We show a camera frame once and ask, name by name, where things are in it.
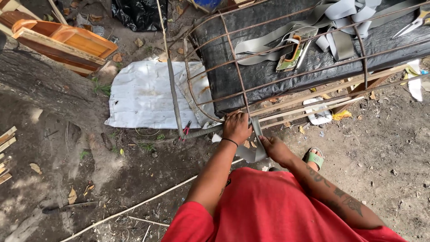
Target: rusty metal frame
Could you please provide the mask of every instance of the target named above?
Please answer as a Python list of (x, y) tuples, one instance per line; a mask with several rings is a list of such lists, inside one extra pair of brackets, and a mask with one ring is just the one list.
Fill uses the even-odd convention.
[[(253, 0), (247, 0), (247, 1), (243, 1), (243, 2), (241, 2), (241, 3), (235, 4), (235, 5), (231, 5), (231, 6), (229, 6), (229, 7), (226, 7), (226, 8), (220, 9), (220, 10), (218, 10), (218, 11), (217, 11), (217, 12), (218, 12), (217, 14), (214, 14), (214, 15), (212, 15), (212, 16), (210, 16), (212, 13), (210, 13), (210, 14), (206, 15), (205, 17), (208, 17), (208, 18), (207, 18), (205, 21), (201, 22), (200, 24), (198, 24), (198, 25), (197, 25), (197, 26), (195, 26), (194, 28), (191, 28), (191, 29), (190, 29), (190, 30), (188, 30), (187, 32), (183, 33), (183, 34), (182, 34), (178, 39), (176, 39), (175, 41), (173, 41), (173, 43), (171, 43), (171, 44), (170, 44), (170, 46), (168, 47), (168, 49), (170, 49), (170, 48), (172, 47), (172, 45), (173, 45), (173, 44), (175, 44), (175, 43), (176, 43), (176, 42), (178, 42), (179, 40), (183, 40), (183, 42), (184, 42), (184, 61), (185, 61), (185, 68), (186, 68), (186, 72), (187, 72), (187, 82), (188, 82), (188, 86), (189, 86), (189, 88), (190, 88), (191, 96), (192, 96), (192, 98), (193, 98), (194, 103), (195, 103), (195, 104), (196, 104), (196, 106), (198, 107), (198, 109), (199, 109), (203, 114), (205, 114), (206, 116), (208, 116), (210, 119), (212, 119), (212, 120), (214, 120), (214, 121), (222, 122), (220, 119), (218, 119), (218, 118), (216, 118), (216, 117), (212, 117), (211, 115), (209, 115), (208, 113), (206, 113), (206, 112), (201, 108), (201, 105), (208, 104), (208, 103), (212, 103), (212, 102), (221, 101), (221, 100), (228, 99), (228, 98), (231, 98), (231, 97), (234, 97), (234, 96), (238, 96), (238, 95), (243, 95), (244, 102), (245, 102), (245, 106), (246, 106), (246, 111), (248, 112), (248, 114), (250, 114), (250, 111), (249, 111), (249, 103), (248, 103), (248, 100), (247, 100), (247, 97), (246, 97), (246, 93), (247, 93), (247, 92), (249, 92), (249, 91), (253, 91), (253, 90), (256, 90), (256, 89), (259, 89), (259, 88), (262, 88), (262, 87), (268, 86), (268, 85), (272, 85), (272, 84), (275, 84), (275, 83), (278, 83), (278, 82), (281, 82), (281, 81), (286, 81), (286, 80), (288, 80), (288, 79), (296, 78), (296, 77), (299, 77), (299, 76), (302, 76), (302, 75), (307, 75), (307, 74), (310, 74), (310, 73), (314, 73), (314, 72), (322, 71), (322, 70), (325, 70), (325, 69), (333, 68), (333, 67), (340, 66), (340, 65), (345, 65), (345, 64), (348, 64), (348, 63), (356, 62), (356, 61), (362, 61), (362, 63), (363, 63), (364, 85), (365, 85), (365, 90), (367, 90), (367, 79), (368, 79), (368, 77), (367, 77), (367, 76), (368, 76), (368, 70), (367, 70), (367, 69), (368, 69), (368, 67), (367, 67), (367, 59), (368, 59), (368, 58), (370, 58), (370, 57), (374, 57), (374, 56), (383, 55), (383, 54), (386, 54), (386, 53), (390, 53), (390, 52), (393, 52), (393, 51), (397, 51), (397, 50), (400, 50), (400, 49), (403, 49), (403, 48), (407, 48), (407, 47), (410, 47), (410, 46), (413, 46), (413, 45), (417, 45), (417, 44), (421, 44), (421, 43), (426, 43), (426, 42), (430, 41), (430, 38), (429, 38), (429, 39), (426, 39), (426, 40), (421, 40), (421, 41), (417, 41), (417, 42), (414, 42), (414, 43), (409, 43), (409, 44), (406, 44), (406, 45), (403, 45), (403, 46), (399, 46), (399, 47), (396, 47), (396, 48), (393, 48), (393, 49), (390, 49), (390, 50), (380, 51), (380, 52), (378, 52), (378, 53), (373, 53), (373, 54), (366, 55), (366, 51), (365, 51), (365, 48), (364, 48), (364, 45), (363, 45), (363, 41), (362, 41), (362, 39), (361, 39), (360, 35), (358, 34), (358, 30), (357, 30), (357, 27), (356, 27), (356, 26), (357, 26), (357, 25), (359, 25), (359, 24), (361, 24), (361, 23), (363, 23), (363, 22), (366, 22), (366, 21), (369, 21), (369, 20), (373, 20), (373, 19), (378, 19), (378, 18), (381, 18), (381, 17), (385, 17), (385, 16), (387, 16), (387, 15), (391, 15), (391, 14), (394, 14), (394, 13), (397, 13), (397, 12), (400, 12), (400, 11), (403, 11), (403, 10), (405, 10), (405, 9), (397, 10), (397, 11), (394, 11), (394, 12), (391, 12), (391, 13), (388, 13), (388, 14), (384, 14), (384, 15), (381, 15), (381, 16), (378, 16), (378, 17), (374, 17), (374, 18), (367, 19), (367, 20), (362, 21), (362, 22), (353, 23), (353, 24), (350, 24), (350, 25), (347, 25), (347, 26), (344, 26), (344, 27), (341, 27), (341, 28), (337, 28), (337, 29), (335, 29), (335, 30), (331, 30), (331, 31), (327, 31), (327, 32), (324, 32), (324, 33), (321, 33), (321, 34), (317, 34), (317, 35), (315, 35), (315, 36), (313, 36), (313, 37), (310, 37), (310, 38), (308, 38), (308, 39), (300, 40), (300, 42), (307, 41), (307, 40), (312, 40), (312, 39), (316, 39), (316, 38), (318, 38), (318, 37), (320, 37), (320, 36), (323, 36), (323, 35), (325, 35), (325, 34), (328, 34), (328, 33), (333, 33), (333, 32), (335, 32), (335, 31), (339, 31), (339, 30), (344, 29), (344, 28), (352, 27), (352, 28), (355, 30), (355, 32), (357, 33), (357, 39), (358, 39), (358, 42), (359, 42), (359, 44), (360, 44), (360, 48), (361, 48), (361, 56), (360, 56), (360, 57), (357, 57), (357, 58), (354, 58), (354, 59), (349, 59), (349, 60), (346, 60), (346, 61), (343, 61), (343, 62), (338, 62), (338, 63), (335, 63), (335, 64), (333, 64), (333, 65), (329, 65), (329, 66), (321, 67), (321, 68), (318, 68), (318, 69), (315, 69), (315, 70), (312, 70), (312, 71), (306, 71), (306, 72), (303, 72), (303, 73), (298, 73), (298, 74), (295, 74), (295, 75), (292, 75), (292, 76), (289, 76), (289, 77), (281, 78), (281, 79), (278, 79), (278, 80), (275, 80), (275, 81), (272, 81), (272, 82), (269, 82), (269, 83), (266, 83), (266, 84), (259, 85), (259, 86), (257, 86), (257, 87), (253, 87), (253, 88), (245, 89), (244, 84), (243, 84), (243, 80), (242, 80), (242, 75), (241, 75), (240, 70), (239, 70), (239, 64), (237, 63), (238, 61), (243, 60), (243, 59), (246, 59), (246, 58), (250, 58), (250, 57), (252, 57), (252, 56), (257, 56), (257, 55), (260, 55), (260, 54), (263, 54), (263, 53), (268, 53), (268, 52), (277, 51), (277, 50), (280, 50), (280, 49), (282, 49), (282, 48), (286, 48), (286, 47), (288, 47), (288, 46), (291, 46), (291, 45), (293, 45), (293, 44), (288, 44), (288, 45), (284, 45), (284, 46), (280, 46), (280, 47), (275, 47), (275, 48), (272, 48), (272, 49), (267, 50), (267, 51), (259, 52), (259, 53), (252, 54), (252, 55), (249, 55), (249, 56), (245, 56), (245, 57), (242, 57), (242, 58), (237, 58), (237, 57), (236, 57), (236, 54), (235, 54), (235, 52), (234, 52), (234, 47), (233, 47), (233, 45), (232, 45), (232, 43), (231, 43), (230, 35), (231, 35), (231, 34), (234, 34), (234, 33), (237, 33), (237, 32), (240, 32), (240, 31), (244, 31), (244, 30), (250, 29), (250, 28), (254, 28), (254, 27), (257, 27), (257, 26), (260, 26), (260, 25), (264, 25), (264, 24), (267, 24), (267, 23), (270, 23), (270, 22), (274, 22), (274, 21), (277, 21), (277, 20), (281, 20), (281, 19), (284, 19), (284, 18), (287, 18), (287, 17), (290, 17), (290, 16), (294, 16), (294, 15), (299, 14), (299, 13), (302, 13), (302, 12), (310, 11), (310, 10), (312, 10), (312, 9), (314, 9), (314, 8), (315, 8), (315, 7), (310, 7), (310, 8), (303, 9), (303, 10), (300, 10), (300, 11), (297, 11), (297, 12), (294, 12), (294, 13), (290, 13), (290, 14), (287, 14), (287, 15), (284, 15), (284, 16), (281, 16), (281, 17), (278, 17), (278, 18), (274, 18), (274, 19), (271, 19), (271, 20), (268, 20), (268, 21), (265, 21), (265, 22), (262, 22), (262, 23), (259, 23), (259, 24), (251, 25), (251, 26), (248, 26), (248, 27), (245, 27), (245, 28), (241, 28), (241, 29), (238, 29), (238, 30), (230, 31), (230, 32), (229, 32), (229, 31), (228, 31), (228, 29), (227, 29), (227, 25), (225, 24), (225, 21), (224, 21), (224, 17), (223, 17), (224, 15), (226, 15), (226, 14), (230, 14), (230, 13), (233, 13), (233, 12), (236, 12), (236, 11), (239, 11), (239, 10), (241, 10), (241, 9), (248, 8), (248, 7), (251, 7), (251, 6), (257, 5), (257, 4), (261, 4), (261, 3), (266, 2), (266, 1), (269, 1), (269, 0), (256, 1), (256, 2), (254, 2), (254, 3), (252, 3), (252, 4), (249, 4), (249, 5), (247, 5), (247, 6), (244, 6), (244, 7), (242, 7), (242, 8), (233, 9), (233, 10), (230, 10), (230, 11), (224, 12), (224, 11), (226, 11), (226, 10), (228, 10), (228, 9), (231, 9), (231, 8), (237, 7), (237, 6), (239, 6), (239, 5), (243, 5), (243, 4), (245, 4), (245, 3), (250, 3), (250, 2), (252, 2), (252, 1), (253, 1)], [(422, 5), (426, 5), (426, 4), (430, 4), (430, 2), (420, 3), (420, 4), (417, 4), (417, 5), (415, 5), (415, 6), (408, 7), (408, 8), (406, 8), (406, 9), (415, 8), (415, 7), (420, 7), (420, 6), (422, 6)], [(195, 31), (197, 28), (199, 28), (200, 26), (202, 26), (202, 25), (203, 25), (203, 24), (205, 24), (206, 22), (210, 21), (211, 19), (218, 18), (218, 17), (219, 17), (219, 18), (221, 18), (221, 21), (222, 21), (223, 26), (224, 26), (225, 34), (221, 34), (221, 35), (219, 35), (219, 36), (217, 36), (217, 37), (215, 37), (215, 38), (213, 38), (213, 39), (210, 39), (209, 41), (204, 42), (203, 44), (200, 44), (200, 45), (196, 46), (196, 48), (195, 48), (193, 51), (188, 52), (188, 50), (187, 50), (187, 39), (188, 39), (189, 37), (191, 37), (191, 34), (193, 33), (193, 31)], [(229, 44), (229, 46), (230, 46), (230, 50), (231, 50), (231, 52), (232, 52), (233, 60), (226, 61), (226, 62), (224, 62), (224, 63), (222, 63), (222, 64), (217, 65), (217, 66), (214, 66), (214, 67), (212, 67), (212, 68), (206, 69), (205, 71), (203, 71), (203, 72), (201, 72), (201, 73), (198, 73), (198, 74), (196, 74), (195, 76), (191, 76), (191, 74), (190, 74), (190, 68), (189, 68), (189, 58), (190, 58), (193, 54), (195, 54), (195, 53), (196, 53), (196, 51), (198, 51), (201, 47), (203, 47), (203, 46), (207, 45), (208, 43), (210, 43), (210, 42), (212, 42), (212, 41), (214, 41), (214, 40), (216, 40), (216, 39), (222, 38), (222, 37), (227, 37), (228, 44)], [(240, 82), (240, 86), (241, 86), (242, 91), (237, 92), (237, 93), (235, 93), (235, 94), (231, 94), (231, 95), (228, 95), (228, 96), (222, 97), (222, 98), (217, 98), (217, 99), (214, 99), (214, 100), (211, 100), (211, 101), (207, 101), (207, 102), (203, 102), (203, 103), (198, 103), (198, 102), (197, 102), (197, 100), (196, 100), (196, 97), (195, 97), (195, 95), (194, 95), (194, 93), (193, 93), (193, 88), (192, 88), (191, 79), (193, 79), (194, 77), (200, 76), (200, 75), (202, 75), (202, 74), (205, 74), (205, 73), (207, 73), (207, 72), (209, 72), (209, 71), (212, 71), (212, 70), (214, 70), (214, 69), (216, 69), (216, 68), (218, 68), (218, 67), (221, 67), (221, 66), (224, 66), (224, 65), (230, 64), (230, 63), (234, 63), (234, 64), (235, 64), (235, 66), (236, 66), (236, 70), (237, 70), (237, 73), (238, 73), (238, 76), (239, 76), (239, 82)]]

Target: white tarp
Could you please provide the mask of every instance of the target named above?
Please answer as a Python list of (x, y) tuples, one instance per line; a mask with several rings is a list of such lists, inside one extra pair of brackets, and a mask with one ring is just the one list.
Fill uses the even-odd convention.
[[(184, 76), (185, 63), (172, 62), (172, 65), (175, 82), (182, 83), (179, 80)], [(195, 65), (201, 66), (202, 64), (201, 62), (190, 62), (190, 67)], [(200, 67), (195, 67), (193, 70), (197, 71), (196, 74), (201, 72)], [(178, 86), (175, 85), (175, 87), (182, 127), (185, 128), (191, 121), (191, 128), (200, 128), (196, 115), (190, 109), (183, 92), (179, 90)], [(109, 110), (110, 117), (104, 124), (113, 127), (177, 129), (167, 63), (139, 61), (123, 68), (112, 83)], [(199, 119), (203, 126), (206, 120)]]

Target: black plastic sheet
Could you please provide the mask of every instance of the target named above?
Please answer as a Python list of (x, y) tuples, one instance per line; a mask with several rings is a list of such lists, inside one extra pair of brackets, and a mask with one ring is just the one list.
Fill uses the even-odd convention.
[[(380, 11), (402, 1), (403, 0), (382, 0), (382, 4), (378, 6), (376, 10)], [(229, 31), (234, 31), (309, 8), (316, 5), (318, 2), (319, 0), (270, 0), (248, 8), (240, 9), (236, 12), (228, 13), (223, 17), (225, 19), (227, 29)], [(288, 22), (306, 19), (309, 14), (310, 11), (299, 13), (288, 18), (231, 34), (230, 38), (233, 48), (241, 41), (266, 35)], [(430, 38), (429, 26), (420, 26), (404, 36), (397, 39), (391, 39), (395, 33), (407, 24), (411, 23), (415, 18), (417, 18), (417, 16), (418, 11), (414, 11), (382, 26), (371, 29), (369, 31), (369, 36), (363, 39), (366, 54), (370, 55), (417, 41), (428, 40)], [(195, 26), (204, 20), (205, 19), (197, 21)], [(326, 31), (326, 28), (320, 29), (319, 33), (323, 33), (324, 31)], [(193, 41), (196, 45), (201, 45), (221, 34), (225, 34), (224, 26), (221, 18), (216, 17), (209, 20), (193, 32)], [(361, 56), (361, 49), (358, 40), (353, 40), (353, 44), (355, 55), (352, 58), (358, 58)], [(227, 37), (221, 37), (214, 40), (203, 46), (199, 51), (206, 69), (233, 59)], [(370, 57), (368, 58), (367, 66), (369, 71), (376, 71), (428, 55), (430, 55), (430, 41), (380, 56)], [(275, 61), (264, 61), (256, 65), (239, 65), (239, 69), (245, 89), (249, 89), (295, 74), (345, 62), (350, 59), (335, 61), (330, 52), (322, 52), (315, 44), (315, 41), (312, 41), (306, 58), (303, 60), (303, 63), (298, 70), (276, 73), (275, 68), (278, 62)], [(358, 60), (345, 65), (291, 78), (247, 92), (247, 99), (249, 104), (253, 104), (276, 96), (296, 93), (362, 73), (363, 65), (362, 62)], [(234, 63), (209, 71), (208, 80), (213, 99), (222, 98), (242, 91)], [(214, 102), (215, 114), (218, 117), (222, 117), (225, 113), (235, 111), (243, 108), (244, 106), (245, 102), (243, 95)]]
[[(167, 29), (167, 0), (159, 1), (163, 24)], [(134, 32), (163, 30), (157, 0), (113, 0), (112, 13)]]

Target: foot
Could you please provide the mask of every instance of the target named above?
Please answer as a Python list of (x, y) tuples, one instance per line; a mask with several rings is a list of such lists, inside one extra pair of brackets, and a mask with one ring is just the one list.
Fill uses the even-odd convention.
[[(316, 149), (312, 149), (312, 150), (310, 150), (310, 152), (312, 152), (312, 153), (315, 153), (317, 156), (319, 156), (319, 157), (323, 157), (318, 151), (316, 151)], [(312, 169), (314, 169), (315, 171), (318, 171), (319, 169), (318, 169), (318, 165), (315, 163), (315, 162), (313, 162), (313, 161), (308, 161), (307, 162), (307, 164), (312, 168)]]

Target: gray webbing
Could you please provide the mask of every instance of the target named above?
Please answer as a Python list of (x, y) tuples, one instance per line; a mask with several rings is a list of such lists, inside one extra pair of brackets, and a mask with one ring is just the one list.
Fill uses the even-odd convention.
[(251, 118), (252, 128), (254, 129), (255, 135), (257, 136), (257, 151), (253, 152), (252, 150), (246, 148), (244, 145), (240, 145), (236, 150), (236, 155), (246, 160), (248, 163), (255, 163), (257, 161), (261, 161), (268, 157), (266, 150), (263, 147), (259, 135), (263, 135), (261, 131), (260, 122), (257, 117)]
[[(247, 40), (239, 43), (235, 48), (235, 53), (255, 54), (258, 52), (269, 51), (271, 47), (265, 46), (279, 38), (281, 42), (275, 47), (282, 46), (286, 41), (295, 42), (291, 39), (286, 39), (290, 33), (296, 32), (304, 27), (322, 28), (329, 26), (329, 30), (341, 28), (352, 24), (347, 16), (351, 16), (354, 22), (365, 21), (366, 19), (381, 16), (390, 12), (414, 6), (422, 3), (425, 0), (406, 0), (380, 12), (376, 12), (375, 8), (381, 3), (381, 0), (323, 0), (320, 5), (317, 5), (310, 17), (304, 21), (292, 21), (277, 30), (260, 38)], [(362, 38), (366, 38), (368, 30), (391, 20), (404, 16), (417, 8), (410, 8), (398, 13), (384, 16), (372, 21), (366, 21), (357, 26), (359, 34)], [(345, 28), (340, 31), (335, 31), (325, 36), (321, 36), (316, 43), (323, 51), (331, 50), (335, 60), (350, 58), (354, 55), (354, 48), (350, 34), (356, 34), (353, 28)], [(285, 51), (271, 51), (258, 56), (249, 57), (238, 61), (241, 65), (254, 65), (264, 60), (277, 61)]]

